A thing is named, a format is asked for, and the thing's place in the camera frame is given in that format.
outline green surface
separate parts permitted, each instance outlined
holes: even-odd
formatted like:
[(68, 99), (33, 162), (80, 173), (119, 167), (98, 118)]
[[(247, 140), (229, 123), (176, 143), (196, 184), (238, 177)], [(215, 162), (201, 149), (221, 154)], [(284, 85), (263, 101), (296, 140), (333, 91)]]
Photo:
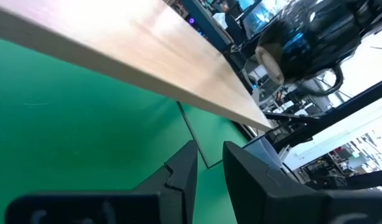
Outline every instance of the green surface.
[[(209, 155), (239, 141), (217, 118), (195, 130), (226, 133), (202, 141)], [(0, 40), (0, 223), (29, 192), (131, 189), (189, 139), (173, 100)], [(198, 158), (194, 223), (234, 223), (222, 167)]]
[(210, 166), (221, 160), (224, 141), (232, 141), (241, 147), (248, 143), (228, 119), (186, 104), (182, 107)]

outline wooden board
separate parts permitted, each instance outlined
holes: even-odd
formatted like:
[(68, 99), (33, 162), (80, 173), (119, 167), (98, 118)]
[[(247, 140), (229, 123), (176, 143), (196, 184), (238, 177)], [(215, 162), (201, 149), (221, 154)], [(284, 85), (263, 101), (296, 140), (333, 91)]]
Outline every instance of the wooden board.
[(224, 57), (161, 0), (0, 0), (0, 38), (271, 129)]

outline wooden plank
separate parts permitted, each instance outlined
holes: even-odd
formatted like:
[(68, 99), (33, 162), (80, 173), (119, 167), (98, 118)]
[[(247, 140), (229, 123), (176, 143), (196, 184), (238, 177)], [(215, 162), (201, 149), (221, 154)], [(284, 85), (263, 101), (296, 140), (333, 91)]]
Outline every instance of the wooden plank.
[(0, 0), (0, 38), (271, 129), (224, 57), (161, 0)]

